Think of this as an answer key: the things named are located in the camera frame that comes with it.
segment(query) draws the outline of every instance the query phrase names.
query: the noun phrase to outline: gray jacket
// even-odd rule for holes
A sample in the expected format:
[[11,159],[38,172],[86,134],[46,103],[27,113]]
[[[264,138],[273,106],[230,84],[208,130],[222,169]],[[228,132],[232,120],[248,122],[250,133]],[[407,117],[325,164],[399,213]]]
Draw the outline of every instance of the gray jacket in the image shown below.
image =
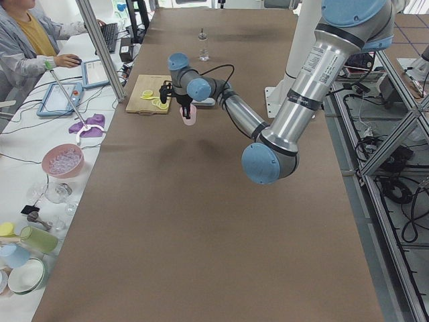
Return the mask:
[[[61,24],[53,22],[39,9],[29,12],[45,29],[55,51],[60,50],[57,40],[86,32],[82,22]],[[46,71],[45,61],[55,67],[54,57],[37,55],[33,46],[16,21],[0,6],[0,66],[9,82],[26,96]]]

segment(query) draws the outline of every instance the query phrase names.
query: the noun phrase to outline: yellow shirt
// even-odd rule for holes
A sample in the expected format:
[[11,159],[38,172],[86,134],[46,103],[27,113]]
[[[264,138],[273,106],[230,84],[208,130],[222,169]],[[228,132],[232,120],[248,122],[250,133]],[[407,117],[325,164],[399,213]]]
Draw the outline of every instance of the yellow shirt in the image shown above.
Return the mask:
[[45,29],[40,25],[35,17],[33,17],[30,13],[27,14],[29,17],[29,22],[25,22],[16,18],[14,19],[21,27],[24,34],[27,36],[30,44],[36,51],[36,54],[44,56],[56,56],[55,49],[52,47],[51,41],[49,41]]

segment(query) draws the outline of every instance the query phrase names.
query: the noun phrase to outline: pink bowl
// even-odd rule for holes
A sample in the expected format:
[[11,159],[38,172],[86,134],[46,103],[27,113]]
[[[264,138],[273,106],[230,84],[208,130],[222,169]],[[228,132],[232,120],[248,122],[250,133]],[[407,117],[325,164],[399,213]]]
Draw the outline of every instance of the pink bowl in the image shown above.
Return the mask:
[[[67,151],[69,151],[69,149],[74,149],[74,151],[80,155],[80,160],[78,162],[78,164],[76,166],[74,166],[74,168],[71,168],[69,171],[67,172],[63,172],[60,174],[52,174],[51,173],[51,169],[49,167],[51,160],[55,160],[57,156],[61,155],[61,154],[65,154]],[[83,152],[82,149],[79,148],[76,144],[62,144],[60,146],[56,146],[55,148],[53,148],[52,150],[50,150],[44,157],[42,160],[42,169],[44,172],[46,172],[47,174],[49,174],[50,176],[53,176],[54,178],[60,178],[60,179],[64,179],[64,178],[72,178],[74,176],[77,176],[80,172],[80,170],[82,170],[83,164],[85,163],[84,157],[83,157]]]

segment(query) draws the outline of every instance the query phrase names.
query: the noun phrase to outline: bottle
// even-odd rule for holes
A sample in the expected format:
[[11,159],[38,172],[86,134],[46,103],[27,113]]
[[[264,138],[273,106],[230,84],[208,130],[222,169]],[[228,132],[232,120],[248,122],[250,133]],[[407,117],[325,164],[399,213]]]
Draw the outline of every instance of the bottle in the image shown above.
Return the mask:
[[208,58],[208,39],[207,34],[204,33],[203,28],[201,28],[201,32],[198,34],[198,40],[200,42],[200,60],[205,62]]

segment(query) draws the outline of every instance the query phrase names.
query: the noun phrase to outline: person's hand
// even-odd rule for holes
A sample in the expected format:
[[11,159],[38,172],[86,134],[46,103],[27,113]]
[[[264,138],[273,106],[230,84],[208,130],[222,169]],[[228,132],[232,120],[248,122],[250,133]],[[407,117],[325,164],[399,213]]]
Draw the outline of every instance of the person's hand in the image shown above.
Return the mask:
[[54,57],[56,66],[72,68],[80,65],[82,60],[74,54],[65,54]]

